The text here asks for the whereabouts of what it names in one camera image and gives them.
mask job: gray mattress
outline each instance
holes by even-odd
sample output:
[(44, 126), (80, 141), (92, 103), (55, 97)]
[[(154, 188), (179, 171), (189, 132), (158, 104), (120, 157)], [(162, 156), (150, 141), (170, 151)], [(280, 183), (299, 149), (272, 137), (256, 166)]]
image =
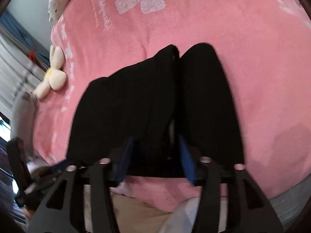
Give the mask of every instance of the gray mattress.
[(297, 219), (310, 196), (311, 174), (296, 186), (270, 200), (285, 230)]

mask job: wall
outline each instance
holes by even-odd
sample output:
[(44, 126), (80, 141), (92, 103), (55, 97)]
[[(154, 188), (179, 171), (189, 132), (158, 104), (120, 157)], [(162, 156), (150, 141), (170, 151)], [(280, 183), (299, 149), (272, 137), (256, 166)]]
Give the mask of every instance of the wall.
[(12, 0), (8, 11), (41, 45), (49, 50), (54, 23), (49, 22), (49, 0)]

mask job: beige fabric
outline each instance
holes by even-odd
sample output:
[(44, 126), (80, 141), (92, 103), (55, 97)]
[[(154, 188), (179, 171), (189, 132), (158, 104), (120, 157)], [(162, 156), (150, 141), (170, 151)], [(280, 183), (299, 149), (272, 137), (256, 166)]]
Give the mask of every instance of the beige fabric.
[[(111, 193), (120, 233), (158, 233), (170, 212), (161, 211), (139, 200)], [(84, 189), (85, 226), (92, 231), (90, 187)]]

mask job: pink blanket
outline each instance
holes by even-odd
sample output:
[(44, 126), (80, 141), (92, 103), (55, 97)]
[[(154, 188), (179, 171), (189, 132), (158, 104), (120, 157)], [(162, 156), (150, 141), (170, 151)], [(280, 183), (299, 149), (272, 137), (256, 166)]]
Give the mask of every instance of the pink blanket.
[[(71, 121), (90, 81), (169, 44), (182, 55), (207, 42), (234, 95), (247, 168), (266, 195), (311, 173), (311, 22), (297, 0), (72, 0), (51, 39), (66, 54), (69, 80), (39, 106), (34, 145), (50, 164), (66, 155)], [(182, 195), (171, 203), (171, 180), (131, 177), (119, 191), (172, 211), (199, 195), (178, 181)]]

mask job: white curtain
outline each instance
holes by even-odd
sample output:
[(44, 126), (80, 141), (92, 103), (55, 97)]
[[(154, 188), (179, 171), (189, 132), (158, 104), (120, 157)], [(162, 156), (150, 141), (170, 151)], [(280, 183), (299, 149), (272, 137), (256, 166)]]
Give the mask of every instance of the white curtain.
[(43, 77), (44, 71), (0, 28), (0, 112), (11, 119), (17, 93), (20, 90), (32, 92)]

